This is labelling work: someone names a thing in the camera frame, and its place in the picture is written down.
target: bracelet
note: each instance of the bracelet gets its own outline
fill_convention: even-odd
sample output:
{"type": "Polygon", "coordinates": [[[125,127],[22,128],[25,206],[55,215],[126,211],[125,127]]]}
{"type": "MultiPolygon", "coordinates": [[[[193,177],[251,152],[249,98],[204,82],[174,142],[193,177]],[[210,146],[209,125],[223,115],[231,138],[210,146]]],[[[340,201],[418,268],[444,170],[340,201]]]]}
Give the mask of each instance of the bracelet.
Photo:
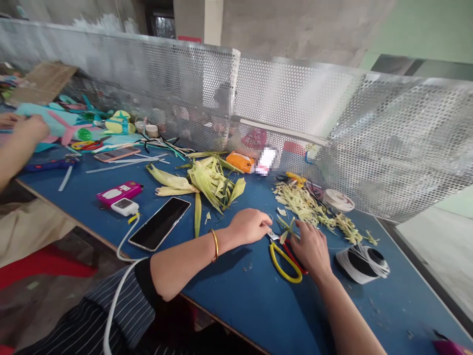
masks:
{"type": "Polygon", "coordinates": [[[214,231],[213,229],[210,229],[208,232],[209,232],[209,233],[212,232],[212,234],[213,234],[213,239],[214,239],[214,241],[215,241],[215,259],[212,260],[212,262],[215,262],[215,261],[217,261],[217,259],[218,259],[218,242],[217,242],[217,235],[215,234],[215,231],[214,231]]]}

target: person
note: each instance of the person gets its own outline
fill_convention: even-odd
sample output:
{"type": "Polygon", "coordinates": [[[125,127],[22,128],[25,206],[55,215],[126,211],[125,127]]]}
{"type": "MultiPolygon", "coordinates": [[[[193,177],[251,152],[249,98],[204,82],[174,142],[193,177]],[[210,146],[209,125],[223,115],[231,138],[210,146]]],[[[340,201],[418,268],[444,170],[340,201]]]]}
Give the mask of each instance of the person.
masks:
{"type": "MultiPolygon", "coordinates": [[[[226,228],[215,231],[218,256],[254,243],[269,231],[272,221],[261,211],[239,211],[226,228]]],[[[292,237],[294,252],[315,281],[327,308],[338,354],[386,354],[338,279],[333,275],[325,236],[313,226],[297,221],[300,242],[292,237]]],[[[216,257],[212,233],[205,234],[140,261],[125,278],[114,310],[108,343],[114,355],[128,353],[234,354],[212,347],[216,338],[199,348],[137,347],[160,304],[171,301],[183,287],[216,257]]],[[[102,280],[68,311],[44,339],[18,352],[25,354],[101,354],[105,324],[115,290],[125,269],[102,280]]]]}
{"type": "MultiPolygon", "coordinates": [[[[49,127],[40,115],[0,114],[0,127],[13,133],[0,147],[0,191],[18,174],[49,127]]],[[[22,259],[62,238],[75,227],[62,213],[36,199],[0,206],[0,267],[22,259]]]]}

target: perforated metal divider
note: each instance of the perforated metal divider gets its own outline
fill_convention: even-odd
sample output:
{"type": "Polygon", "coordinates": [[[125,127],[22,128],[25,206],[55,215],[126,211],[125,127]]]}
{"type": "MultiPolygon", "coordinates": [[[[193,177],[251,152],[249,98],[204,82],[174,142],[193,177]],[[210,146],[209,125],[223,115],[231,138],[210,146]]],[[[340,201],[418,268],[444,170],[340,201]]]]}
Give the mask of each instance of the perforated metal divider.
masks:
{"type": "Polygon", "coordinates": [[[148,117],[162,132],[222,150],[233,110],[239,52],[130,34],[0,19],[0,58],[26,70],[59,60],[80,68],[68,88],[101,108],[148,117]]]}
{"type": "Polygon", "coordinates": [[[279,169],[403,222],[473,183],[473,84],[375,74],[234,49],[0,19],[0,60],[80,68],[66,92],[148,117],[200,150],[280,152],[279,169]],[[283,129],[238,123],[235,117],[283,129]],[[328,137],[311,144],[284,129],[328,137]]]}

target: smartphone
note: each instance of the smartphone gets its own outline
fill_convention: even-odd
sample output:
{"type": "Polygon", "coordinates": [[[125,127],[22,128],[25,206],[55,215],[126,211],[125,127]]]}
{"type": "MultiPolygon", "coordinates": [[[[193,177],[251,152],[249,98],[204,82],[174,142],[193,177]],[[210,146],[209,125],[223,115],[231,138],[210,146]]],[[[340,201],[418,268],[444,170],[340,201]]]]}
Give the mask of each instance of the smartphone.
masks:
{"type": "Polygon", "coordinates": [[[137,154],[137,153],[140,153],[140,152],[141,152],[141,150],[139,150],[139,148],[136,148],[135,146],[130,146],[130,147],[126,147],[126,148],[111,150],[111,151],[106,152],[106,153],[96,154],[96,155],[94,155],[94,158],[96,158],[96,159],[98,159],[98,160],[100,160],[104,163],[108,163],[109,161],[124,158],[126,156],[137,154]]]}
{"type": "Polygon", "coordinates": [[[140,248],[156,251],[191,203],[171,197],[128,241],[140,248]]]}

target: hand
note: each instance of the hand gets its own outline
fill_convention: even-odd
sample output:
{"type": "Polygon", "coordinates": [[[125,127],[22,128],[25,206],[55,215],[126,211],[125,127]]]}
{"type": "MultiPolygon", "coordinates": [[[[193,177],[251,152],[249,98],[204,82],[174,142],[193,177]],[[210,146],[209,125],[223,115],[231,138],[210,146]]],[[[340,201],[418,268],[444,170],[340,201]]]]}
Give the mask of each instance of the hand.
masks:
{"type": "Polygon", "coordinates": [[[33,115],[30,118],[20,116],[13,130],[13,135],[35,144],[46,139],[49,133],[49,126],[44,122],[41,115],[33,115]]]}
{"type": "Polygon", "coordinates": [[[272,225],[270,217],[259,210],[245,209],[233,217],[230,225],[225,228],[226,234],[234,239],[236,246],[257,242],[268,233],[272,225]]]}
{"type": "Polygon", "coordinates": [[[15,126],[16,122],[21,119],[21,116],[12,113],[12,112],[5,112],[0,114],[0,127],[3,129],[11,129],[15,126]]]}
{"type": "Polygon", "coordinates": [[[334,276],[330,266],[329,249],[325,235],[309,223],[296,221],[301,231],[301,240],[291,236],[291,246],[297,258],[319,285],[334,276]]]}

